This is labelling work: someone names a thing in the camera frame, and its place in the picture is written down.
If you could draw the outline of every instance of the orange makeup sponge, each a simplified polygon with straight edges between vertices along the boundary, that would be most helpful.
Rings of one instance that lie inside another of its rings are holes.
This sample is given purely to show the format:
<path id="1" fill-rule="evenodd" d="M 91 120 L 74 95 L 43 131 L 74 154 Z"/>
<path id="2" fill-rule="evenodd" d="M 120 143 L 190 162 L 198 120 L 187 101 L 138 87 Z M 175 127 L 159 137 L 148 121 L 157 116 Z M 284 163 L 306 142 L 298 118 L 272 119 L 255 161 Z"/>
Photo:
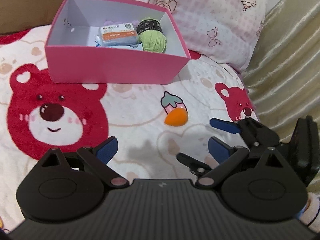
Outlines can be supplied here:
<path id="1" fill-rule="evenodd" d="M 170 126 L 182 126 L 188 122 L 188 119 L 188 112 L 184 108 L 177 107 L 167 115 L 164 123 Z"/>

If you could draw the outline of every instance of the gold satin fabric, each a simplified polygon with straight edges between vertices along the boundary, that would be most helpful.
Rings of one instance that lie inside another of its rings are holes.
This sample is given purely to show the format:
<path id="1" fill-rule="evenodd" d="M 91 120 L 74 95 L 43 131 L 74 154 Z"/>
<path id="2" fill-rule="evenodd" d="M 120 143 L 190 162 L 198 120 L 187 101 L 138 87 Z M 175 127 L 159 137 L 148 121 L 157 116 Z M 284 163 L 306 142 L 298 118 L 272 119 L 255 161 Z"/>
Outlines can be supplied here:
<path id="1" fill-rule="evenodd" d="M 243 76 L 261 122 L 282 141 L 307 114 L 320 135 L 320 0 L 281 0 L 266 16 Z M 320 194 L 320 174 L 308 190 Z"/>

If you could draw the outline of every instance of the orange label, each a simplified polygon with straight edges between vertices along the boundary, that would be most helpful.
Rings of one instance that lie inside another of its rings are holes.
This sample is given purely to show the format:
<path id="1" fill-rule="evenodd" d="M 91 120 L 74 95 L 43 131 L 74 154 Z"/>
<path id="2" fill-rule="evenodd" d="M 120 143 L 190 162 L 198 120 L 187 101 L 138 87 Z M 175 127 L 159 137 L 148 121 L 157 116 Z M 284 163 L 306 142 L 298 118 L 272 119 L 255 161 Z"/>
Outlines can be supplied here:
<path id="1" fill-rule="evenodd" d="M 106 40 L 131 37 L 131 36 L 135 36 L 135 32 L 114 32 L 114 33 L 112 32 L 112 33 L 103 34 L 102 39 L 106 41 Z"/>

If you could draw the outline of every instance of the pink checkered pillowcase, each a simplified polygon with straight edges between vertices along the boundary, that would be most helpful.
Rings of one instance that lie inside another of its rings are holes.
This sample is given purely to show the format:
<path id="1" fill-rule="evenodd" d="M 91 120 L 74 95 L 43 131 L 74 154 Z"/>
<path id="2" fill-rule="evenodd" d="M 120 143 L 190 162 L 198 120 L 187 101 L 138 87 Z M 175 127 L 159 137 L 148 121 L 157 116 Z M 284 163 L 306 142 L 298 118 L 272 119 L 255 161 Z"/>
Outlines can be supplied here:
<path id="1" fill-rule="evenodd" d="M 245 69 L 262 29 L 266 0 L 140 0 L 168 8 L 189 49 Z"/>

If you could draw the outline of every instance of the ribbed black surface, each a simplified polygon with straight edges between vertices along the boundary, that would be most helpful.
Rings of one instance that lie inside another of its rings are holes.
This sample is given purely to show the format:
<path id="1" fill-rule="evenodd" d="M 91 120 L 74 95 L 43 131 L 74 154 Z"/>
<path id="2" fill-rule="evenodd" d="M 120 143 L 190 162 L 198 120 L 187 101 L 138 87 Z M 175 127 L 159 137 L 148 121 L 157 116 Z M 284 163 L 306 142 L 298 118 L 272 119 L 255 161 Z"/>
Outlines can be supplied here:
<path id="1" fill-rule="evenodd" d="M 297 220 L 260 224 L 228 211 L 212 191 L 189 180 L 136 179 L 113 190 L 102 205 L 79 220 L 45 225 L 27 220 L 14 240 L 310 240 Z"/>

